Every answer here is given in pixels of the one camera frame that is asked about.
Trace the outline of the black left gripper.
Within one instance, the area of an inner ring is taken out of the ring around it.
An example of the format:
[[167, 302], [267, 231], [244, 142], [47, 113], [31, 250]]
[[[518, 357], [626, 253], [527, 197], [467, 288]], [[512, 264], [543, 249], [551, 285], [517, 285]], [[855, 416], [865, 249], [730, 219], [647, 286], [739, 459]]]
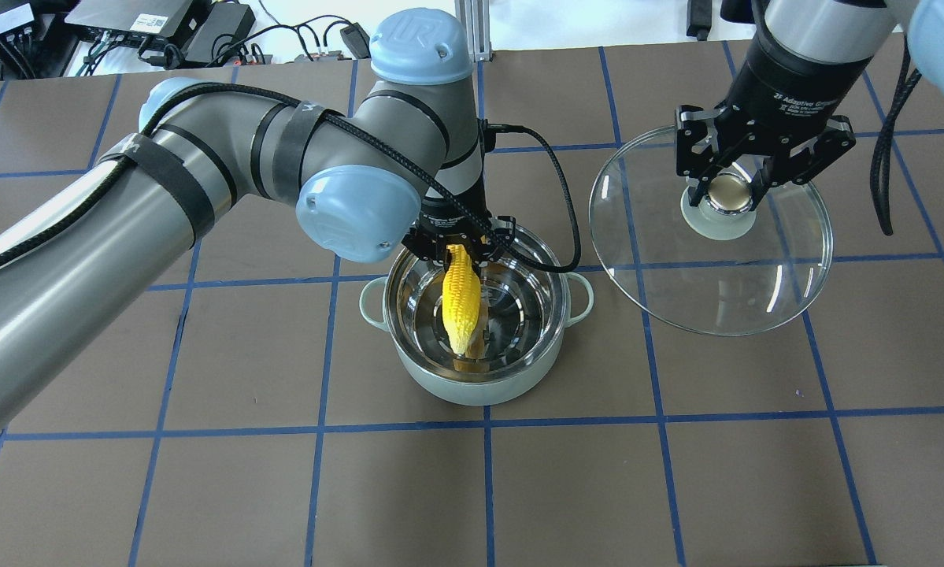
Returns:
[[421, 261], [449, 268], [449, 244], [460, 244], [476, 262], [476, 272], [482, 272], [489, 263], [500, 263], [513, 258], [515, 228], [510, 217], [494, 221], [487, 208], [486, 191], [482, 184], [474, 184], [456, 195], [456, 200], [476, 218], [486, 223], [486, 231], [472, 222], [451, 201], [429, 191], [421, 201], [417, 222], [404, 235], [402, 245]]

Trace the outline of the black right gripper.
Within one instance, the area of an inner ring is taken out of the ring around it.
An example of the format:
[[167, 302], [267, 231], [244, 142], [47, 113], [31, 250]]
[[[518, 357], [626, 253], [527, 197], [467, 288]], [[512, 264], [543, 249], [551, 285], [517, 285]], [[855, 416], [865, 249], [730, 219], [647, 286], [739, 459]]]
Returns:
[[751, 211], [768, 191], [805, 183], [852, 150], [852, 124], [836, 108], [857, 80], [856, 62], [806, 60], [770, 35], [756, 35], [726, 97], [716, 107], [676, 112], [676, 173], [683, 203], [698, 207], [710, 184], [740, 157], [758, 166]]

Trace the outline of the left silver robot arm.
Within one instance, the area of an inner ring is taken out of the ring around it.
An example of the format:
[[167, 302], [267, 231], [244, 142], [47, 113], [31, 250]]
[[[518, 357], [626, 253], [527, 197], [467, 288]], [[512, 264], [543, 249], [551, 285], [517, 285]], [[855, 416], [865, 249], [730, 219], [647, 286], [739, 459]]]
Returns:
[[485, 205], [465, 26], [407, 9], [368, 49], [377, 83], [352, 117], [262, 87], [162, 80], [137, 132], [0, 234], [0, 431], [242, 198], [292, 207], [346, 261], [511, 250], [512, 226]]

